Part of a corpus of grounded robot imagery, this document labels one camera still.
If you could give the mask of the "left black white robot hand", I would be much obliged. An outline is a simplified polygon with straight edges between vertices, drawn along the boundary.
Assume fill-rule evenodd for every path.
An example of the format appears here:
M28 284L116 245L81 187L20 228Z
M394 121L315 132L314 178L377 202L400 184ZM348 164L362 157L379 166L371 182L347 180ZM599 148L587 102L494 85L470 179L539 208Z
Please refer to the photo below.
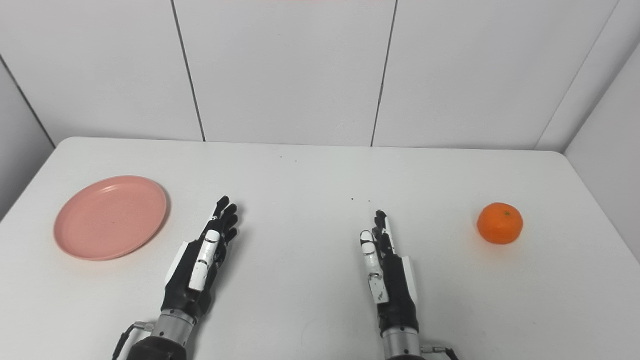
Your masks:
M228 196L220 198L198 239L182 244L165 285L163 312L176 311L198 322L213 303L212 287L238 234L238 207Z

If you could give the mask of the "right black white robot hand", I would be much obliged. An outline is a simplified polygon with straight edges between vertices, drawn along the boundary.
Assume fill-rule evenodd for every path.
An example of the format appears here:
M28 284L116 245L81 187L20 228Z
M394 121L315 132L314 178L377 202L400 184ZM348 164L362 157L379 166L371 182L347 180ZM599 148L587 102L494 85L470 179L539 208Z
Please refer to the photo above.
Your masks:
M419 331L415 280L410 259L396 251L390 218L378 209L375 226L359 235L366 280L377 308L381 335L393 328Z

